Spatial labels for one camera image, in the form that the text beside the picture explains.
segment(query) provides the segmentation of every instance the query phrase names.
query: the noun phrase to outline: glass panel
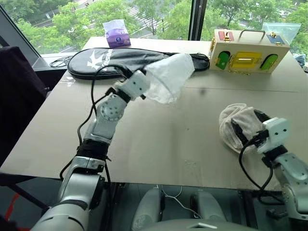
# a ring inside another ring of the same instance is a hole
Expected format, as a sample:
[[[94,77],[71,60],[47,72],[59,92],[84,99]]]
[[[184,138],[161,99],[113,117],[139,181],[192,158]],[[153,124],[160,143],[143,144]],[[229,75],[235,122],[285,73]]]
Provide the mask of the glass panel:
[[[308,55],[306,0],[208,0],[201,40],[210,41],[214,29],[262,29],[263,23],[301,23],[290,47]]]
[[[131,38],[187,39],[192,0],[0,0],[41,54],[79,51],[103,23],[124,19]]]

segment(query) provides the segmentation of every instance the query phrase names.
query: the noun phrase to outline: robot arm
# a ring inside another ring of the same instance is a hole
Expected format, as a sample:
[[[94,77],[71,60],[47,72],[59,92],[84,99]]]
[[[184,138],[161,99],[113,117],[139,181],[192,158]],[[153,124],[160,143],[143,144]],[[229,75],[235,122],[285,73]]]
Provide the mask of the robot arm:
[[[268,131],[266,140],[258,146],[258,153],[266,165],[273,166],[282,187],[283,200],[292,230],[308,230],[308,166],[283,146],[288,137],[288,122],[273,118],[263,123]]]
[[[32,231],[87,230],[89,211],[98,206],[103,192],[104,178],[100,173],[117,123],[128,102],[139,96],[144,98],[143,93],[149,87],[149,79],[136,71],[108,90],[112,94],[99,104],[96,118],[88,127],[60,187],[59,203],[41,217]]]

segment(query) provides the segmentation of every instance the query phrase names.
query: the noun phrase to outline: white logo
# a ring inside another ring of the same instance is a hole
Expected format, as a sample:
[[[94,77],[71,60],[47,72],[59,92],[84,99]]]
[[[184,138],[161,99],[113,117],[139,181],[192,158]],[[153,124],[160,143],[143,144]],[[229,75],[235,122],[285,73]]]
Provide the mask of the white logo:
[[[98,70],[98,68],[100,68],[100,66],[97,65],[99,63],[102,63],[101,66],[107,66],[109,64],[109,62],[110,62],[110,57],[111,57],[112,50],[113,49],[109,49],[107,51],[107,54],[106,54],[104,62],[103,62],[104,54],[102,54],[99,58],[95,58],[95,50],[94,50],[92,55],[90,56],[91,62],[88,61],[87,66],[90,66],[91,68],[94,68],[95,70]]]

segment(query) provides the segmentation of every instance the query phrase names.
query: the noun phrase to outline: green latch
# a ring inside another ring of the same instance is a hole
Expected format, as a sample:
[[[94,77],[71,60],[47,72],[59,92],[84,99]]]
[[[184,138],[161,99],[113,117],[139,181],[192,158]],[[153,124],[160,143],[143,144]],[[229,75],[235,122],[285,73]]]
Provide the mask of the green latch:
[[[277,59],[278,55],[276,54],[270,54],[269,56],[267,56],[260,67],[261,70],[269,70],[274,65]]]
[[[224,70],[228,64],[229,58],[230,58],[230,52],[228,51],[221,52],[216,61],[216,66]]]

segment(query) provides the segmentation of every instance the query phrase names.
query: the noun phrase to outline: table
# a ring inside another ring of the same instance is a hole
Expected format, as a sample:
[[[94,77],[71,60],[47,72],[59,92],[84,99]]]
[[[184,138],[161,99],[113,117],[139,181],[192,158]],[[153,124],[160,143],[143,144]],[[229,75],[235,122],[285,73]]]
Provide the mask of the table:
[[[148,50],[207,54],[210,42],[131,39],[131,44]],[[94,47],[108,47],[105,38],[92,37],[84,49]],[[95,98],[114,81],[97,81]],[[308,163],[307,89],[306,75],[288,53],[272,75],[207,70],[187,81],[174,104],[137,99],[127,106],[109,148],[112,181],[256,189],[241,171],[238,154],[219,137],[220,112],[231,103],[246,103],[270,116],[287,118],[291,136],[285,145]],[[0,172],[58,178],[76,154],[76,129],[90,105],[90,82],[66,72]],[[244,165],[259,184],[269,173],[261,157],[244,157]],[[276,179],[267,187],[279,188]]]

